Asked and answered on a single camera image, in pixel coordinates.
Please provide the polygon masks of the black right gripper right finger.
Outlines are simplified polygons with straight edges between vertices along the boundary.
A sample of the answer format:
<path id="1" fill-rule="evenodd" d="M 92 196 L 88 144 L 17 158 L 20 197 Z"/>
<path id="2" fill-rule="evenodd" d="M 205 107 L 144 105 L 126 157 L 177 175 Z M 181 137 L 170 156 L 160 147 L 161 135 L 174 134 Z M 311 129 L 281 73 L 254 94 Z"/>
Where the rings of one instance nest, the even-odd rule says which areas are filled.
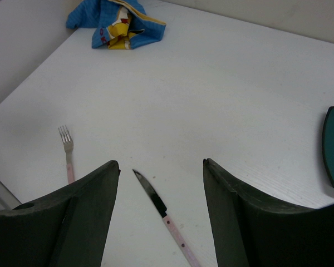
<path id="1" fill-rule="evenodd" d="M 334 204 L 283 201 L 212 159 L 203 161 L 203 181 L 219 266 L 334 266 Z"/>

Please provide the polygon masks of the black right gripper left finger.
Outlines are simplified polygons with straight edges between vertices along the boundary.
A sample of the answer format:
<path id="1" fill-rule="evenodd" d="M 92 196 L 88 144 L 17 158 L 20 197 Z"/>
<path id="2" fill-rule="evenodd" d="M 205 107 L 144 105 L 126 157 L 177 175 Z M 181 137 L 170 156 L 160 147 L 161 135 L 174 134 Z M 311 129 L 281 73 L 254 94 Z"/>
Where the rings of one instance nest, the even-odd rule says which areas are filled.
<path id="1" fill-rule="evenodd" d="M 0 211 L 0 266 L 100 266 L 115 205 L 111 160 L 48 195 Z"/>

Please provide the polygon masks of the fork with pink handle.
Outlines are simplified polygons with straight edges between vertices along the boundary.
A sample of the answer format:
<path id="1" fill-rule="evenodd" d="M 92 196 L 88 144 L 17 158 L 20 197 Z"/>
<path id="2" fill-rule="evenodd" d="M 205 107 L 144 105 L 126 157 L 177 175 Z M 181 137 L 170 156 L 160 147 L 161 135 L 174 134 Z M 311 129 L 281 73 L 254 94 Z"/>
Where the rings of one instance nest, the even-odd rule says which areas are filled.
<path id="1" fill-rule="evenodd" d="M 73 139 L 66 126 L 60 126 L 58 128 L 58 131 L 61 136 L 64 151 L 66 153 L 67 180 L 68 180 L 68 183 L 71 184 L 75 181 L 73 164 L 72 164 Z"/>

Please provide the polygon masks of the knife with pink handle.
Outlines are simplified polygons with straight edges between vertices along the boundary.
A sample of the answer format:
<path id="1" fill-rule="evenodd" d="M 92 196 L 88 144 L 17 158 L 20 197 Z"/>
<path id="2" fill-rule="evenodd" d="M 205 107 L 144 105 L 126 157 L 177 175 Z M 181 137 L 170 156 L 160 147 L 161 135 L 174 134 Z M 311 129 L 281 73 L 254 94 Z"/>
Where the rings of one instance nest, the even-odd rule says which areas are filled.
<path id="1" fill-rule="evenodd" d="M 144 175 L 142 175 L 137 170 L 133 169 L 132 171 L 143 189 L 145 190 L 146 194 L 150 198 L 151 202 L 154 204 L 155 208 L 157 209 L 158 213 L 162 218 L 162 221 L 164 222 L 164 225 L 175 240 L 176 244 L 183 253 L 189 265 L 193 267 L 201 267 L 202 265 L 200 264 L 199 260 L 194 255 L 187 242 L 184 240 L 182 234 L 178 230 L 171 217 L 167 214 L 167 207 L 165 206 L 158 193 L 155 191 L 152 184 L 147 180 Z"/>

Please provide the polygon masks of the blue Pikachu cloth placemat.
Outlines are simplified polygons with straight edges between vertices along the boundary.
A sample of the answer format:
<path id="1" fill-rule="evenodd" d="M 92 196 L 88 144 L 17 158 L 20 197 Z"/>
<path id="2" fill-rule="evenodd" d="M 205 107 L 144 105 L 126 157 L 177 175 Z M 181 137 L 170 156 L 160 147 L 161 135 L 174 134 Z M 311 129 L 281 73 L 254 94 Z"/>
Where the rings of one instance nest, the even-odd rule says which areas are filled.
<path id="1" fill-rule="evenodd" d="M 66 28 L 94 28 L 91 47 L 131 50 L 162 40 L 166 23 L 148 16 L 138 1 L 82 1 Z"/>

